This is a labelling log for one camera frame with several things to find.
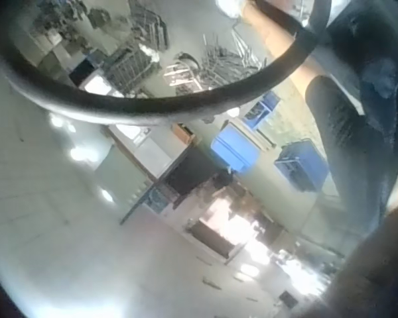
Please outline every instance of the black cable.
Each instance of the black cable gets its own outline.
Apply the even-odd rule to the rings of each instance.
[[[266,68],[239,82],[191,95],[122,99],[90,94],[43,75],[9,41],[0,45],[0,67],[11,85],[26,98],[73,119],[139,126],[191,121],[239,107],[285,80],[318,44],[326,30],[330,8],[331,0],[315,0],[309,20],[312,32],[300,32],[291,47]]]

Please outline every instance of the ceiling light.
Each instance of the ceiling light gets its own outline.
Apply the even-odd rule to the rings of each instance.
[[[250,276],[250,277],[256,277],[259,274],[259,269],[248,264],[243,264],[240,266],[240,270],[242,273]]]
[[[122,95],[121,92],[119,92],[119,91],[114,91],[112,93],[112,96],[119,97],[119,98],[124,98],[124,95]]]
[[[101,195],[105,198],[106,201],[113,202],[112,195],[108,191],[102,189],[101,190]]]
[[[112,90],[112,86],[103,77],[96,75],[84,86],[84,89],[89,93],[107,95]]]
[[[50,114],[50,122],[57,128],[60,128],[64,125],[64,120],[55,114]]]
[[[226,111],[227,115],[229,115],[230,117],[237,117],[240,114],[240,108],[239,107],[234,107],[232,109],[229,109],[228,111]]]
[[[77,130],[75,129],[75,126],[73,124],[68,124],[68,131],[70,133],[75,133]]]
[[[90,162],[98,161],[98,154],[90,149],[75,147],[70,151],[71,158],[75,161],[88,160]]]
[[[248,275],[245,275],[244,273],[241,272],[237,272],[236,274],[234,274],[234,277],[238,280],[241,280],[243,282],[250,282],[251,281],[251,277]]]
[[[117,125],[119,131],[121,131],[126,137],[134,140],[135,137],[139,135],[141,132],[141,128],[138,126],[129,126],[129,125]]]

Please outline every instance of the brown object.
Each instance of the brown object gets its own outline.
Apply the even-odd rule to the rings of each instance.
[[[180,139],[184,144],[190,144],[194,139],[193,132],[180,124],[173,124],[171,129],[177,138]]]

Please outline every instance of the person's leg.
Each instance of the person's leg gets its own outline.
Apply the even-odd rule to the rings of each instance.
[[[372,230],[383,208],[380,191],[389,153],[382,134],[367,124],[330,78],[316,78],[306,102],[351,224],[357,231]]]

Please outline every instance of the blue plastic crate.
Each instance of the blue plastic crate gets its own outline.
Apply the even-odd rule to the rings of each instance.
[[[259,157],[258,147],[232,124],[212,141],[211,149],[237,172],[246,171]]]
[[[327,162],[310,139],[286,145],[274,165],[299,191],[320,191],[329,173]]]

